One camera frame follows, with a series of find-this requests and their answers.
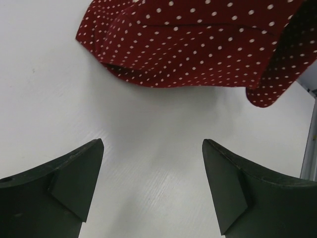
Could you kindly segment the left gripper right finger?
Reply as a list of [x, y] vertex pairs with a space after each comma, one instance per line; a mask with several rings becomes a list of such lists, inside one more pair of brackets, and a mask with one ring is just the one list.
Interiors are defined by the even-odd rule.
[[316, 237], [316, 182], [270, 170], [211, 139], [202, 152], [221, 235]]

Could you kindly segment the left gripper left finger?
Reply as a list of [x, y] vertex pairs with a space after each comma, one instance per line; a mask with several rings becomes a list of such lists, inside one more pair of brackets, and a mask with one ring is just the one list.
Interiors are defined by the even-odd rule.
[[101, 139], [0, 180], [2, 238], [77, 238], [104, 154]]

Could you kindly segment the red polka dot skirt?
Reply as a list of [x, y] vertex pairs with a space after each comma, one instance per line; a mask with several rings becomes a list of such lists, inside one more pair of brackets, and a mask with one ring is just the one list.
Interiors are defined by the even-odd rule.
[[317, 59], [317, 3], [95, 0], [76, 40], [128, 83], [244, 87], [266, 108]]

